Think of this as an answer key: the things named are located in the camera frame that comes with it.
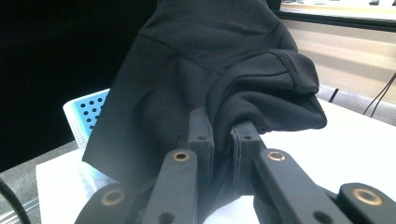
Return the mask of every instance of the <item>brass ring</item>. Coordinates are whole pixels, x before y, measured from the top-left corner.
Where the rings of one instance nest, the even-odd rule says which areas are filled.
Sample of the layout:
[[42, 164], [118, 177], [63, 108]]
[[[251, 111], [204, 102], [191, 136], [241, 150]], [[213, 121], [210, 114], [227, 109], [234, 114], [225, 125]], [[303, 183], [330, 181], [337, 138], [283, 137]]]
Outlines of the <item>brass ring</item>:
[[353, 195], [363, 203], [373, 206], [379, 206], [383, 203], [381, 197], [368, 189], [353, 189], [352, 192]]
[[274, 152], [274, 151], [268, 153], [268, 158], [273, 161], [283, 161], [286, 159], [285, 155], [283, 155], [280, 152]]
[[[115, 194], [115, 198], [109, 198], [110, 195]], [[105, 193], [102, 197], [102, 204], [105, 206], [116, 205], [117, 203], [122, 202], [125, 198], [125, 193], [122, 189], [111, 189]]]
[[187, 152], [181, 151], [175, 153], [173, 158], [175, 161], [187, 161], [190, 159], [190, 155]]

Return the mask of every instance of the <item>black cloth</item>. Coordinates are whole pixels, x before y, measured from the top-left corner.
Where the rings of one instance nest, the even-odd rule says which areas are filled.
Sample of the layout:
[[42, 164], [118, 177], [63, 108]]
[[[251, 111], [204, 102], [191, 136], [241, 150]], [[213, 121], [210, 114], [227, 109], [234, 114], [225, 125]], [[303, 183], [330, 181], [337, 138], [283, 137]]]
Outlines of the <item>black cloth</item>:
[[233, 125], [259, 133], [318, 129], [314, 64], [261, 0], [161, 1], [139, 31], [106, 98], [83, 160], [136, 191], [158, 174], [166, 152], [205, 106], [215, 136], [215, 170], [198, 192], [200, 222], [233, 199]]

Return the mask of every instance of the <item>window frame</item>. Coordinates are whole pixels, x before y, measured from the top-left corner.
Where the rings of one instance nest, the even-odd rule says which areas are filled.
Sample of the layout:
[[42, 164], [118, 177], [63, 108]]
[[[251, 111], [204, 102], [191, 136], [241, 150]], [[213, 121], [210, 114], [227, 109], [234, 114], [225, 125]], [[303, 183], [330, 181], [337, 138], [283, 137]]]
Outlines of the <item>window frame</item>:
[[396, 21], [367, 19], [367, 18], [353, 18], [353, 17], [336, 17], [317, 14], [306, 14], [299, 12], [281, 11], [282, 0], [267, 0], [268, 7], [281, 19], [290, 21], [305, 21], [319, 24], [344, 26], [351, 28], [360, 28], [367, 30], [377, 30], [396, 33]]

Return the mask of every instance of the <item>wall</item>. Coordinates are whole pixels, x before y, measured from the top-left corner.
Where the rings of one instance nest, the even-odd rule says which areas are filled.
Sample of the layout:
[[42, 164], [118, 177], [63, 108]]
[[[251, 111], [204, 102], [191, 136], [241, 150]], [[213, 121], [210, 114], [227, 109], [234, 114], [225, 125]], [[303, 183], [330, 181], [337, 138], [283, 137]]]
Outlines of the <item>wall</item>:
[[62, 106], [110, 87], [156, 4], [0, 4], [0, 172], [74, 139]]
[[[283, 21], [320, 84], [375, 98], [396, 72], [396, 33]], [[383, 101], [396, 104], [396, 83]]]

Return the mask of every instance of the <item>black cable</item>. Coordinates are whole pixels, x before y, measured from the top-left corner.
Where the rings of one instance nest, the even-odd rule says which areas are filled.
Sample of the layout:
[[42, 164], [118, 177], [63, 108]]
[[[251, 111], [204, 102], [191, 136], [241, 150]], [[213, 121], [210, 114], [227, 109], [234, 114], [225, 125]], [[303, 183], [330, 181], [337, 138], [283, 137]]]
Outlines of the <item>black cable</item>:
[[338, 89], [335, 89], [335, 91], [332, 93], [332, 97], [330, 97], [329, 102], [332, 103], [332, 101], [334, 100], [335, 95], [337, 94]]
[[384, 98], [385, 94], [387, 94], [387, 92], [388, 92], [388, 90], [389, 90], [389, 88], [390, 88], [390, 85], [391, 85], [392, 82], [395, 80], [395, 78], [396, 78], [396, 73], [393, 75], [392, 79], [391, 79], [390, 82], [388, 83], [388, 87], [387, 87], [387, 89], [385, 90], [384, 94], [382, 94], [382, 96], [379, 98], [378, 102], [376, 103], [376, 105], [375, 105], [375, 107], [374, 107], [374, 110], [373, 110], [373, 113], [372, 113], [372, 115], [370, 116], [370, 118], [373, 117], [373, 114], [374, 114], [374, 112], [376, 111], [376, 108], [378, 107], [379, 102], [381, 102], [382, 98]]
[[0, 193], [14, 209], [15, 213], [20, 219], [20, 222], [22, 224], [30, 224], [30, 219], [27, 216], [26, 211], [24, 210], [20, 200], [17, 198], [12, 189], [9, 188], [6, 182], [3, 181], [2, 178], [0, 178]]
[[373, 104], [373, 102], [375, 102], [375, 100], [382, 94], [382, 92], [384, 92], [384, 94], [382, 94], [382, 96], [379, 98], [378, 102], [375, 105], [375, 108], [370, 116], [370, 118], [373, 117], [374, 112], [376, 111], [376, 108], [378, 107], [379, 103], [381, 102], [382, 98], [385, 96], [385, 94], [388, 92], [391, 84], [393, 83], [394, 79], [396, 78], [396, 73], [393, 75], [393, 77], [390, 79], [390, 81], [388, 82], [388, 84], [384, 87], [384, 89], [382, 89], [382, 91], [374, 98], [374, 100], [367, 106], [367, 108], [364, 110], [363, 115], [366, 114], [367, 110], [370, 108], [370, 106]]

